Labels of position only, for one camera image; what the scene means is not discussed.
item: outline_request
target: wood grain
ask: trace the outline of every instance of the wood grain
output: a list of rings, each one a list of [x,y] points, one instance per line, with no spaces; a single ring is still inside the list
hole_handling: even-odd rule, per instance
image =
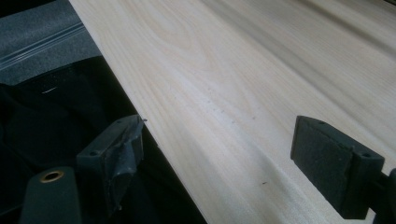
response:
[[[70,2],[209,223],[372,222],[341,219],[290,146],[305,115],[396,167],[395,6]]]

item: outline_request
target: light wood plank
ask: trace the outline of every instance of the light wood plank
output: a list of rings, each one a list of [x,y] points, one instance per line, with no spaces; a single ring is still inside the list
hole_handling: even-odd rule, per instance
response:
[[[396,167],[394,6],[70,2],[208,222],[372,222],[341,219],[290,146],[305,115]]]

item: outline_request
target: wood surface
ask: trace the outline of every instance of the wood surface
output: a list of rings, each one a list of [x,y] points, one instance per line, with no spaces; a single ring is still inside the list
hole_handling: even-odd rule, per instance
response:
[[[209,223],[343,220],[290,159],[297,115],[396,167],[396,7],[70,0]]]

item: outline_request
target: black clamp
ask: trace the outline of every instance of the black clamp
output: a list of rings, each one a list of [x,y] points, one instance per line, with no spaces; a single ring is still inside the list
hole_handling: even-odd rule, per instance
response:
[[[143,126],[139,116],[118,119],[77,155],[77,171],[55,167],[32,177],[20,223],[107,223],[143,159]]]
[[[345,219],[396,222],[396,169],[381,173],[385,159],[333,126],[298,116],[291,159]]]

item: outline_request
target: black fabric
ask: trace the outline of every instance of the black fabric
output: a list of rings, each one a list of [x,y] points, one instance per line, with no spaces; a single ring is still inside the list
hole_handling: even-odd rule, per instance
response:
[[[103,57],[17,86],[0,84],[0,223],[17,223],[29,178],[75,167],[76,155],[112,121],[136,114]],[[145,159],[111,223],[205,223],[149,131]]]
[[[2,0],[0,1],[0,18],[33,7],[53,2],[54,0]]]

